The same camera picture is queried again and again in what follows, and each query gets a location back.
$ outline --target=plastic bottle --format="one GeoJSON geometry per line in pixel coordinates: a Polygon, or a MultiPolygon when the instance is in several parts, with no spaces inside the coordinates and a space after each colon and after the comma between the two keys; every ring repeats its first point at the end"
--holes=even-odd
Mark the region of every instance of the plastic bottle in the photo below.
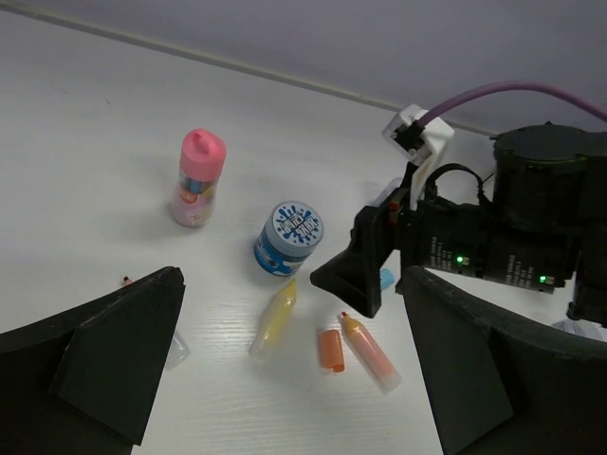
{"type": "Polygon", "coordinates": [[[200,228],[209,221],[225,160],[226,144],[213,133],[198,129],[184,137],[171,210],[180,225],[200,228]]]}

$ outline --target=yellow tube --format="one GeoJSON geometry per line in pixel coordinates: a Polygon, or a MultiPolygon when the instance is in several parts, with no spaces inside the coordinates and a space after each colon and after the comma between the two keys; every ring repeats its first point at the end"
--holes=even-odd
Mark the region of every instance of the yellow tube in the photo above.
{"type": "Polygon", "coordinates": [[[250,346],[249,353],[252,356],[265,360],[273,348],[278,345],[296,301],[295,280],[291,280],[287,286],[276,293],[264,311],[259,330],[250,346]]]}

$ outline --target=orange cap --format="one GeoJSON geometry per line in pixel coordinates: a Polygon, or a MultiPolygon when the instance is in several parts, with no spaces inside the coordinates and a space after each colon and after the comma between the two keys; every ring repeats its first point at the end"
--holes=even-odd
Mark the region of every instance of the orange cap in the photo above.
{"type": "Polygon", "coordinates": [[[333,370],[333,373],[345,370],[339,331],[327,330],[319,334],[319,356],[323,368],[333,370]]]}

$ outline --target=blue round container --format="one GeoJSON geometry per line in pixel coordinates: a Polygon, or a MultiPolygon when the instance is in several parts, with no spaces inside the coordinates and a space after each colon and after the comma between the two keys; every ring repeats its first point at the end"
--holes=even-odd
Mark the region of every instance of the blue round container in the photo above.
{"type": "Polygon", "coordinates": [[[255,243],[255,258],[272,275],[288,277],[304,263],[321,242],[324,226],[308,205],[288,201],[279,204],[255,243]]]}

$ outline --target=white wood grain surface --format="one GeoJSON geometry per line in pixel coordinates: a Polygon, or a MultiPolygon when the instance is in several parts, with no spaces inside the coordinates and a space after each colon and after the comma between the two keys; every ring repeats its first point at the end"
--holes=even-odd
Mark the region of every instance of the white wood grain surface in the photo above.
{"type": "MultiPolygon", "coordinates": [[[[440,453],[398,296],[385,292],[367,326],[400,370],[399,389],[382,395],[349,352],[342,375],[317,367],[315,332],[346,305],[308,274],[402,174],[404,158],[380,136],[392,113],[6,13],[0,62],[0,332],[108,293],[125,274],[176,265],[185,275],[178,327],[192,355],[163,375],[134,453],[440,453]],[[203,230],[166,210],[180,140],[195,127],[229,149],[203,230]],[[248,346],[284,281],[259,268],[252,242],[291,198],[317,209],[326,233],[298,274],[285,343],[260,367],[248,346]]],[[[472,134],[458,134],[450,160],[492,167],[487,139],[472,134]]],[[[474,194],[461,176],[441,183],[454,198],[474,194]]],[[[567,299],[450,279],[544,322],[567,299]]]]}

